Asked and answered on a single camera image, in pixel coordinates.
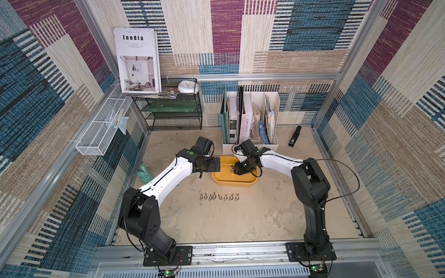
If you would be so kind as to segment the yellow oval storage tray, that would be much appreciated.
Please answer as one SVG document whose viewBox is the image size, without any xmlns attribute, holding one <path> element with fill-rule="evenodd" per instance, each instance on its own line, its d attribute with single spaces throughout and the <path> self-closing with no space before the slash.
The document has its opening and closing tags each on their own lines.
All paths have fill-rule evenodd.
<svg viewBox="0 0 445 278">
<path fill-rule="evenodd" d="M 239 159 L 236 156 L 220 156 L 220 171 L 212 173 L 214 182 L 222 186 L 252 186 L 258 178 L 248 173 L 242 176 L 234 174 L 233 166 Z"/>
</svg>

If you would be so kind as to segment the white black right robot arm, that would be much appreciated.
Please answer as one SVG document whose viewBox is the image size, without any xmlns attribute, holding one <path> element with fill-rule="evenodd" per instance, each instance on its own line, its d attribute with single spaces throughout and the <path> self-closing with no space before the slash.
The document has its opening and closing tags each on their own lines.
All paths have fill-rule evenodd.
<svg viewBox="0 0 445 278">
<path fill-rule="evenodd" d="M 268 168 L 292 178 L 296 197 L 304 205 L 306 256 L 310 259 L 320 257 L 330 246 L 324 211 L 330 184 L 318 162 L 313 158 L 290 158 L 267 147 L 259 149 L 250 140 L 233 146 L 232 152 L 239 159 L 233 166 L 236 175 L 249 174 L 257 168 Z"/>
</svg>

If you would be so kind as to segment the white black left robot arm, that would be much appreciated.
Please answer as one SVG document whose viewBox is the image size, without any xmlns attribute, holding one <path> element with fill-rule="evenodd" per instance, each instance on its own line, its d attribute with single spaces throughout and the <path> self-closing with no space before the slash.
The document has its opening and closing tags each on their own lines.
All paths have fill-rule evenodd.
<svg viewBox="0 0 445 278">
<path fill-rule="evenodd" d="M 183 179 L 193 173 L 220 171 L 220 159 L 213 156 L 213 141 L 198 137 L 191 149 L 182 149 L 168 167 L 139 189 L 125 191 L 118 226 L 126 234 L 136 237 L 142 244 L 167 262 L 176 256 L 176 241 L 161 228 L 159 208 L 169 193 Z"/>
</svg>

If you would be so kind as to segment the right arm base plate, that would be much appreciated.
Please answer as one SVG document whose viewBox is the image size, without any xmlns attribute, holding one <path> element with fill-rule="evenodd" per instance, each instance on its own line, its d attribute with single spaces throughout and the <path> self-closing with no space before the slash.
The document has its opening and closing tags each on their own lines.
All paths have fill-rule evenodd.
<svg viewBox="0 0 445 278">
<path fill-rule="evenodd" d="M 290 262 L 335 261 L 337 259 L 330 243 L 324 247 L 314 247 L 305 242 L 287 242 L 285 248 Z"/>
</svg>

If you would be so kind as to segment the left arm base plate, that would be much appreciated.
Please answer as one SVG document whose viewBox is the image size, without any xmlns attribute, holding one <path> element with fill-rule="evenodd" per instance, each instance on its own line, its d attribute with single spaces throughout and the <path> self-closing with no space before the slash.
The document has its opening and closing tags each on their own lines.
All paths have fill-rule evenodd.
<svg viewBox="0 0 445 278">
<path fill-rule="evenodd" d="M 173 255 L 165 259 L 161 254 L 151 247 L 146 247 L 144 251 L 143 266 L 189 266 L 192 264 L 193 247 L 177 246 Z"/>
</svg>

